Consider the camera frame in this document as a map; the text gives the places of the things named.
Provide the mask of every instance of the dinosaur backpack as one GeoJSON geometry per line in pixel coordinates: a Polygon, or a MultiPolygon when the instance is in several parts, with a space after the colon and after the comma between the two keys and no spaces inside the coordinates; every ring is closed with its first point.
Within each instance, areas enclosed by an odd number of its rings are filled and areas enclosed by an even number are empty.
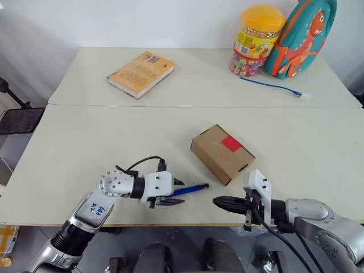
{"type": "Polygon", "coordinates": [[[308,68],[325,44],[336,8],[337,0],[301,0],[288,17],[265,70],[286,78],[308,68]]]}

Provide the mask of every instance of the yellow jar lid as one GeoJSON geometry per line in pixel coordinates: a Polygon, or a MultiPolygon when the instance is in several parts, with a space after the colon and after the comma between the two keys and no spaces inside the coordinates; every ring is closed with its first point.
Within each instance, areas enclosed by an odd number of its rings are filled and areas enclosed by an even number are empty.
{"type": "Polygon", "coordinates": [[[283,13],[272,5],[256,5],[243,11],[241,20],[247,28],[260,32],[277,32],[286,22],[283,13]]]}

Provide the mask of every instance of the book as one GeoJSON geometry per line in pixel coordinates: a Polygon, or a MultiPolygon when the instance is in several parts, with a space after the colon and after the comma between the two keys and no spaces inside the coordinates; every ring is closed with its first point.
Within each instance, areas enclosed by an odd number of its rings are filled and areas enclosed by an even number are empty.
{"type": "Polygon", "coordinates": [[[137,59],[107,77],[112,85],[140,99],[153,86],[168,76],[174,63],[146,51],[137,59]]]}

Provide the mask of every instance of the red sticker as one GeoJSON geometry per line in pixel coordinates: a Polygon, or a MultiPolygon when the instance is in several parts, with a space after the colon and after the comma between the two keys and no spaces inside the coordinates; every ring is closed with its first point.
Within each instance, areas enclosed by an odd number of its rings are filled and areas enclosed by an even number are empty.
{"type": "Polygon", "coordinates": [[[241,143],[233,138],[231,135],[224,138],[221,143],[225,145],[225,147],[228,148],[231,152],[236,152],[241,147],[243,147],[243,145],[241,145],[241,143]]]}

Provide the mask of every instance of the white table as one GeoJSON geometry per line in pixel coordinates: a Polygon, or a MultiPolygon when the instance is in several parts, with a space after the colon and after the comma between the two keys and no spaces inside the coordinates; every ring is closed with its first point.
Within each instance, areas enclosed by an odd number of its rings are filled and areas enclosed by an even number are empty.
{"type": "Polygon", "coordinates": [[[257,157],[244,173],[259,168],[272,183],[273,198],[315,198],[364,220],[362,109],[48,105],[0,198],[0,222],[60,225],[106,170],[160,155],[187,185],[211,187],[155,210],[120,199],[108,225],[239,225],[243,217],[217,208],[212,198],[244,196],[242,176],[224,187],[189,149],[192,138],[215,123],[257,157]]]}
{"type": "Polygon", "coordinates": [[[56,105],[157,107],[361,107],[318,56],[295,78],[266,73],[255,80],[313,95],[302,101],[280,89],[245,82],[228,69],[230,49],[82,48],[49,99],[56,105]],[[110,85],[106,77],[150,50],[176,63],[175,71],[135,100],[110,85]]]}

